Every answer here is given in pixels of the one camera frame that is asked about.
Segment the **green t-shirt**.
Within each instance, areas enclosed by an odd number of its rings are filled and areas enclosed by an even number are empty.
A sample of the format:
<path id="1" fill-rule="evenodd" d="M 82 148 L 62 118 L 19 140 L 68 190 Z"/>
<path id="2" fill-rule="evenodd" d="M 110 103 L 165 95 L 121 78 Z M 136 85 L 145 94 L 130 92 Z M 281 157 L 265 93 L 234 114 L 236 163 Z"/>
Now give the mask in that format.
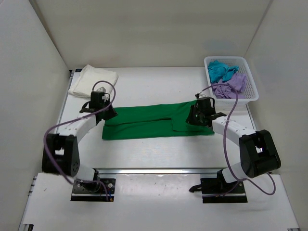
<path id="1" fill-rule="evenodd" d="M 103 126 L 106 141 L 160 137 L 213 135 L 207 127 L 186 123 L 190 106 L 196 101 L 149 106 L 118 107 L 118 115 Z"/>

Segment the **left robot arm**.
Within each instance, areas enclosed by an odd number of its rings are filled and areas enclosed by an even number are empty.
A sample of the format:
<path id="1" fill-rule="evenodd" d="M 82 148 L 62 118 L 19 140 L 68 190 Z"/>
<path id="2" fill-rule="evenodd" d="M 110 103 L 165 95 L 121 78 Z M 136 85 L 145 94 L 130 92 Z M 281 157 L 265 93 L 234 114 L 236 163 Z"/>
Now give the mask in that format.
<path id="1" fill-rule="evenodd" d="M 104 89 L 92 91 L 90 101 L 81 107 L 76 119 L 68 122 L 61 132 L 46 135 L 42 171 L 82 180 L 89 191 L 98 190 L 101 180 L 95 176 L 96 170 L 80 163 L 78 143 L 101 121 L 115 116 L 117 112 L 110 102 L 110 94 Z"/>

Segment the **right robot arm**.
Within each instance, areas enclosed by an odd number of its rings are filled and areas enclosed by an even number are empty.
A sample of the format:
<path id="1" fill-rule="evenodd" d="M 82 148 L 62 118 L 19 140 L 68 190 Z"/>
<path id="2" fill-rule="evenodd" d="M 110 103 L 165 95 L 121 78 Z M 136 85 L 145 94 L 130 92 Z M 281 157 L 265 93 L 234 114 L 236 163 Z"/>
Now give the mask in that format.
<path id="1" fill-rule="evenodd" d="M 227 160 L 228 167 L 218 172 L 216 188 L 222 193 L 228 192 L 236 181 L 250 180 L 281 167 L 270 132 L 249 129 L 231 120 L 230 115 L 217 113 L 213 98 L 197 99 L 196 103 L 190 106 L 186 123 L 209 128 L 222 135 L 225 158 L 228 158 L 226 140 L 239 147 L 240 162 L 231 165 Z"/>

